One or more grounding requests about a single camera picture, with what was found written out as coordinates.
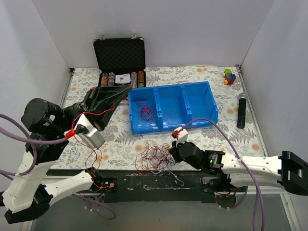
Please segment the black handheld microphone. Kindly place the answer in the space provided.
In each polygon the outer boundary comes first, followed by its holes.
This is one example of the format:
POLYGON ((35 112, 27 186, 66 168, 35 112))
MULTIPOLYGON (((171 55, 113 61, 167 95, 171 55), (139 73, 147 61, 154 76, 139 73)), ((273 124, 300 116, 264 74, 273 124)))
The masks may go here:
POLYGON ((237 128, 245 128, 245 118, 246 118, 246 94, 241 93, 239 95, 238 101, 238 118, 237 118, 237 128))

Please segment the black metal base rail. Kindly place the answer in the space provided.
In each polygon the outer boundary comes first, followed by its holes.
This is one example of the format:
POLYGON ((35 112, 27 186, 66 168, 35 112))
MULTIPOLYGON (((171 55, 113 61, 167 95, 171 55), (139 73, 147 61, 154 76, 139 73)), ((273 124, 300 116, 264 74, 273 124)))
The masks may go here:
POLYGON ((104 202, 175 202, 199 201, 214 203, 215 195, 205 188, 205 183, 219 179, 219 174, 202 171, 174 171, 154 174, 136 170, 100 170, 99 185, 113 183, 111 188, 99 189, 95 185, 83 189, 84 193, 103 194, 104 202))

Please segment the colourful toy block train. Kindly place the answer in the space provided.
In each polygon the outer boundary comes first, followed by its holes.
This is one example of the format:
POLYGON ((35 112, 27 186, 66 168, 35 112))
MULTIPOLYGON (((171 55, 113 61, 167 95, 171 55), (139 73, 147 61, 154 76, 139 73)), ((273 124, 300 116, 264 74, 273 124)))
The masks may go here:
POLYGON ((225 85, 231 86, 235 83, 236 75, 230 69, 225 69, 221 76, 224 78, 225 85))

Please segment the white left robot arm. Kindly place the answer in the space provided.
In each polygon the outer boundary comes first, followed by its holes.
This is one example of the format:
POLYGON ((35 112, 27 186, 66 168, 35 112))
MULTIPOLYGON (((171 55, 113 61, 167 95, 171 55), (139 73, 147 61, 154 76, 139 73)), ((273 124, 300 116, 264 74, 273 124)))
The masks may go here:
POLYGON ((61 108, 41 98, 32 99, 25 107, 18 128, 23 137, 4 129, 1 133, 24 142, 23 160, 7 190, 0 194, 8 223, 32 221, 42 216, 54 203, 80 191, 112 193, 117 179, 104 177, 95 167, 86 167, 70 178, 43 184, 49 169, 73 140, 93 152, 104 144, 102 131, 131 86, 93 87, 84 99, 61 108))

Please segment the blue three-compartment plastic bin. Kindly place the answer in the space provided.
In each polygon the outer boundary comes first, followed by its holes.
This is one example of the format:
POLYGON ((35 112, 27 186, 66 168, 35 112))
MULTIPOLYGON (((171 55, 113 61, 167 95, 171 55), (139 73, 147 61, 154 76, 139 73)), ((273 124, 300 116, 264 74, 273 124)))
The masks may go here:
POLYGON ((133 134, 211 126, 218 121, 218 107, 209 82, 133 89, 128 94, 133 134))

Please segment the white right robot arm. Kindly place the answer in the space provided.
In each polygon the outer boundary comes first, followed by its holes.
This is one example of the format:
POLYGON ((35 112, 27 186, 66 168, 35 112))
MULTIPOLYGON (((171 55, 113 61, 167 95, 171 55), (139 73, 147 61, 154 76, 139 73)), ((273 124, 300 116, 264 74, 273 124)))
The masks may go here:
POLYGON ((184 161, 197 170, 218 175, 218 181, 210 183, 213 189, 229 191, 233 187, 258 184, 282 188, 295 195, 308 194, 308 164, 290 151, 272 157, 237 158, 221 151, 203 151, 192 142, 174 141, 169 153, 177 163, 184 161))

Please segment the black poker chip case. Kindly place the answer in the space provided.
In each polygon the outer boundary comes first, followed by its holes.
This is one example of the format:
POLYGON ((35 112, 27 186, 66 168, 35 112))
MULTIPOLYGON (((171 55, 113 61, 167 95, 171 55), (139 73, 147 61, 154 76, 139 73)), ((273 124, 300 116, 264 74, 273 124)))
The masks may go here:
POLYGON ((98 86, 102 85, 104 73, 115 75, 144 71, 145 43, 142 37, 99 38, 93 47, 100 71, 98 86))

